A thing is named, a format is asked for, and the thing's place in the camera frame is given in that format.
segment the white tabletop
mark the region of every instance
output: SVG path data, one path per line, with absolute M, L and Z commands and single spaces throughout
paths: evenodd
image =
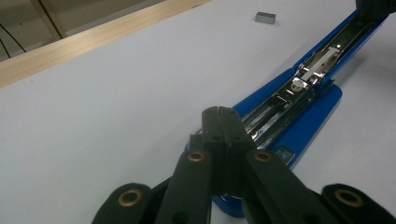
M 170 176 L 201 111 L 233 106 L 354 10 L 214 0 L 0 89 L 0 223 L 90 223 L 109 194 Z M 257 23 L 258 11 L 276 14 Z M 396 16 L 337 75 L 343 99 L 294 169 L 396 216 Z M 212 223 L 247 223 L 214 206 Z

